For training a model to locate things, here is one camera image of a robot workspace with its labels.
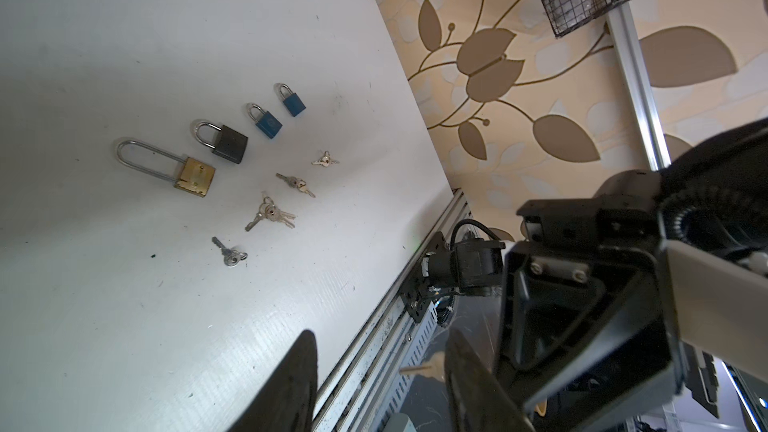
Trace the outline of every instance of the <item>black padlock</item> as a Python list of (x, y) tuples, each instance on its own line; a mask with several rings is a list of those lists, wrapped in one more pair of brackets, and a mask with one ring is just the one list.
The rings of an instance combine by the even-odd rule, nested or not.
[[(216, 137), (215, 144), (209, 144), (205, 140), (200, 138), (200, 128), (202, 126), (210, 127), (219, 131)], [(243, 160), (243, 154), (245, 148), (248, 145), (248, 137), (244, 136), (237, 130), (232, 130), (227, 126), (215, 126), (210, 122), (199, 122), (194, 127), (194, 138), (204, 146), (213, 149), (213, 153), (219, 157), (223, 157), (230, 162), (239, 164)]]

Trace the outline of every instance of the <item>bolt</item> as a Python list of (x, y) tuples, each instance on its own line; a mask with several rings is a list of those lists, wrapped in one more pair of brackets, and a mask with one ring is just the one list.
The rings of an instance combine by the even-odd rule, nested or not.
[(587, 273), (581, 270), (580, 268), (577, 268), (573, 271), (571, 274), (571, 278), (578, 282), (579, 284), (586, 284), (587, 283)]

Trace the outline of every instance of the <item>metal pole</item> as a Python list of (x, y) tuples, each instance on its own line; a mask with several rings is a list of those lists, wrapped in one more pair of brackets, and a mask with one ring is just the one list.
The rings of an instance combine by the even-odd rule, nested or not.
[(661, 129), (654, 94), (650, 89), (648, 71), (645, 68), (638, 31), (634, 28), (629, 4), (622, 4), (608, 12), (608, 26), (614, 38), (614, 48), (638, 120), (648, 166), (651, 170), (665, 168), (671, 162), (670, 154), (664, 140), (664, 131)]

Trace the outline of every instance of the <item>wallpaper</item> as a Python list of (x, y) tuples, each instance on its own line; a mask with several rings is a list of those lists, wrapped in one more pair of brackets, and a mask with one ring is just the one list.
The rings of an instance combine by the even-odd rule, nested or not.
[[(376, 0), (452, 187), (522, 238), (530, 198), (645, 168), (604, 18), (556, 40), (540, 0)], [(670, 154), (768, 116), (768, 0), (633, 0)]]

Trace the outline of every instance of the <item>table surface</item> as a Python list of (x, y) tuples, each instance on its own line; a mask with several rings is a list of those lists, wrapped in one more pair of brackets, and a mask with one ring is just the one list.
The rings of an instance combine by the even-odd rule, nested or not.
[[(225, 430), (303, 329), (328, 375), (450, 202), (374, 0), (0, 0), (0, 16), (4, 430)], [(275, 139), (247, 102), (283, 123)], [(242, 163), (199, 144), (197, 120), (246, 134)], [(122, 166), (126, 138), (214, 166), (207, 197)], [(312, 166), (324, 150), (341, 163)], [(244, 231), (264, 193), (295, 229)], [(225, 267), (212, 236), (248, 259)]]

